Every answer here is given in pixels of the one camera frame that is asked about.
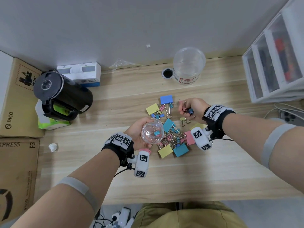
kettle handle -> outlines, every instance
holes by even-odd
[[[55,116],[59,119],[65,120],[65,121],[73,121],[78,115],[78,111],[75,111],[72,109],[69,109],[70,110],[69,115],[64,115],[62,113],[57,112],[56,110],[54,110],[54,100],[53,99],[49,100],[49,108],[50,108],[50,113],[53,116]]]

person's left arm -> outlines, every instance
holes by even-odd
[[[142,118],[124,132],[134,141],[134,150],[151,147],[142,141],[140,133],[143,125],[152,121],[151,118]],[[104,149],[69,177],[86,184],[100,207],[119,166],[116,153]],[[90,226],[94,216],[92,206],[81,193],[66,184],[58,184],[26,211],[12,228],[84,228]]]

black kettle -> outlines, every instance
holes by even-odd
[[[72,121],[93,103],[93,94],[88,88],[57,70],[43,72],[37,78],[34,95],[42,101],[44,116],[55,120]]]

hand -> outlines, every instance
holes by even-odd
[[[138,149],[142,149],[142,148],[150,149],[152,147],[151,144],[148,144],[141,139],[140,134],[141,134],[142,127],[146,123],[153,122],[153,121],[154,121],[154,119],[149,118],[149,117],[139,119],[136,122],[134,122],[134,124],[131,125],[124,132],[125,134],[129,135],[132,138],[132,141],[134,141],[134,150],[138,150]]]
[[[183,111],[183,105],[178,106],[179,113],[183,115],[187,120],[195,120],[198,123],[207,124],[204,120],[202,120],[202,117],[204,116],[205,110],[211,105],[200,98],[188,98],[184,101],[186,101],[186,108],[192,108],[194,114],[190,116],[189,113],[185,113]]]

wooden desk surface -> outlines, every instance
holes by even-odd
[[[36,199],[63,177],[96,155],[114,132],[125,131],[136,119],[147,116],[145,108],[159,103],[159,97],[173,95],[178,103],[190,97],[210,104],[223,104],[241,114],[263,117],[272,104],[250,102],[240,56],[207,59],[198,81],[182,86],[161,76],[173,64],[108,71],[100,87],[91,88],[92,107],[70,126],[46,131],[40,141]],[[178,128],[187,131],[194,122],[181,127],[177,108],[172,110]],[[58,143],[50,153],[48,145]],[[215,141],[207,152],[196,145],[182,157],[173,154],[161,159],[152,147],[145,179],[125,171],[116,176],[104,204],[157,203],[201,200],[261,199],[302,195],[258,164],[235,142]]]

